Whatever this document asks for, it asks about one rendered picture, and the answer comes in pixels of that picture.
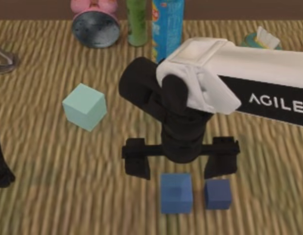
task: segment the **green bottle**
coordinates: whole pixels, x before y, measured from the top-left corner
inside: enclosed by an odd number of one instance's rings
[[[147,43],[146,0],[126,0],[128,43],[135,47]]]

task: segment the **small blue block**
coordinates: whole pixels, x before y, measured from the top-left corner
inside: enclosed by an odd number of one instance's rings
[[[161,175],[161,213],[190,213],[193,205],[193,193],[190,174]]]
[[[205,185],[207,210],[227,210],[232,203],[232,192],[229,180],[208,180]]]
[[[92,131],[107,114],[104,94],[82,83],[62,101],[62,105],[68,121],[87,131]]]

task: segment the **dark blue cube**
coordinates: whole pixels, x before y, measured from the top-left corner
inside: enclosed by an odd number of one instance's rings
[[[229,180],[208,180],[205,185],[207,210],[227,210],[232,203],[232,192]]]
[[[190,213],[193,205],[193,193],[190,174],[161,175],[161,213]]]

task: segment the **wood grain surface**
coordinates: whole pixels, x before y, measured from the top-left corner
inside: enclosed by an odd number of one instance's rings
[[[151,56],[134,48],[126,22],[117,45],[88,49],[70,21],[0,21],[0,46],[20,66],[0,75],[0,139],[16,182],[0,189],[0,235],[303,235],[303,128],[239,113],[216,115],[205,142],[234,135],[239,171],[229,176],[233,204],[206,211],[206,157],[191,164],[150,158],[150,181],[126,176],[120,150],[128,137],[159,143],[160,126],[120,98],[127,64]],[[287,50],[303,50],[303,21],[190,21],[184,38],[224,37],[240,43],[262,25]],[[62,100],[84,83],[106,95],[108,114],[91,132],[66,120]],[[194,209],[159,212],[159,176],[190,172]]]

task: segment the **cube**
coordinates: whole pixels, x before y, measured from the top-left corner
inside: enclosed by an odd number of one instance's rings
[[[92,131],[107,113],[104,94],[82,83],[62,101],[62,105],[68,121],[87,131]]]
[[[232,192],[229,180],[208,180],[204,191],[207,210],[227,210],[230,208]]]
[[[161,175],[161,213],[190,213],[193,205],[193,193],[190,174]]]

